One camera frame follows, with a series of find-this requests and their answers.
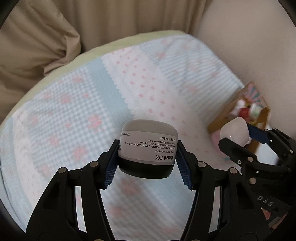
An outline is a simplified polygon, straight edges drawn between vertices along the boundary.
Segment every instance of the screw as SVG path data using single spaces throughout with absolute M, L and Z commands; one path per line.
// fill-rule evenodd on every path
M 236 174 L 237 170 L 234 167 L 232 167 L 232 168 L 230 168 L 230 172 L 233 173 L 233 174 Z
M 199 167 L 205 167 L 205 163 L 200 161 L 198 164 L 197 164 Z
M 89 165 L 91 167 L 96 167 L 98 165 L 98 162 L 97 161 L 92 161 Z
M 64 173 L 65 171 L 66 171 L 66 168 L 65 167 L 61 167 L 58 170 L 59 173 Z
M 254 178 L 254 177 L 251 177 L 251 178 L 249 179 L 249 183 L 252 184 L 252 185 L 254 185 L 256 182 L 257 182 L 257 180 L 256 180 L 256 178 Z

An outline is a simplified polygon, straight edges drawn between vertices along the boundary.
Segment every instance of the white rounded container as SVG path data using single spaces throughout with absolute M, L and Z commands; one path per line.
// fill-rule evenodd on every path
M 168 177 L 175 163 L 177 141 L 177 130 L 167 123 L 130 120 L 122 127 L 118 166 L 136 177 Z

